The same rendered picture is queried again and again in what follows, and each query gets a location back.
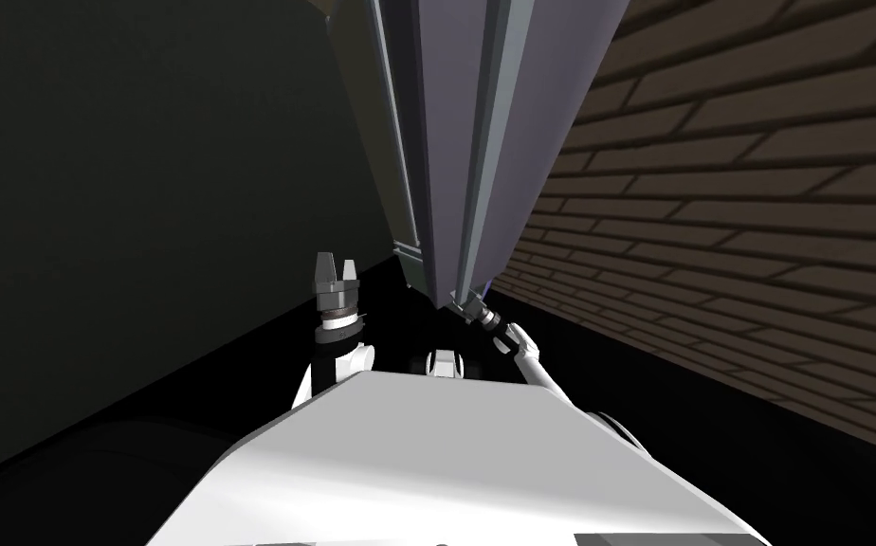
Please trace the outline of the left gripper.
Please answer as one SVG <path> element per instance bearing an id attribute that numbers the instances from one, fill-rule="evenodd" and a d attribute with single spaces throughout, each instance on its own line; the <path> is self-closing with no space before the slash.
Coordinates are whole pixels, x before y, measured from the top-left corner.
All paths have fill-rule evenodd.
<path id="1" fill-rule="evenodd" d="M 358 304 L 356 263 L 348 259 L 343 266 L 342 277 L 338 279 L 338 268 L 332 252 L 318 252 L 315 265 L 314 292 L 317 308 L 321 313 L 339 309 L 355 308 Z"/>

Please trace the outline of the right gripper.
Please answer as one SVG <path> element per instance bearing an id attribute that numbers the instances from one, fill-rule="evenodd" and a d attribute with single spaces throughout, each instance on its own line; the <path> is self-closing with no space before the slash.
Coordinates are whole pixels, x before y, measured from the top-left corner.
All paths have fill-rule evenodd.
<path id="1" fill-rule="evenodd" d="M 465 303 L 453 300 L 449 307 L 468 324 L 478 321 L 481 325 L 486 325 L 491 321 L 491 311 L 485 305 L 483 296 L 479 292 L 469 291 Z"/>

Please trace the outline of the grey purple door leaf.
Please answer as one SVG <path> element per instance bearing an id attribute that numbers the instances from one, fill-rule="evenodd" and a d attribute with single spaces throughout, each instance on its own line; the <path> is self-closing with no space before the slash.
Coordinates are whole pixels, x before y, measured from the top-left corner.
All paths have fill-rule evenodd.
<path id="1" fill-rule="evenodd" d="M 436 307 L 500 274 L 630 0 L 364 0 Z"/>

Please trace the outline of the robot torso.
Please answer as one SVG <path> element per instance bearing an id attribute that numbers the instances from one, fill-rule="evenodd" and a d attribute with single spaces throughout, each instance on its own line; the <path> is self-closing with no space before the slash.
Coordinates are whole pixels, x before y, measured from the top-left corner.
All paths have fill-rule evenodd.
<path id="1" fill-rule="evenodd" d="M 146 546 L 772 546 L 541 386 L 359 370 L 235 443 Z"/>

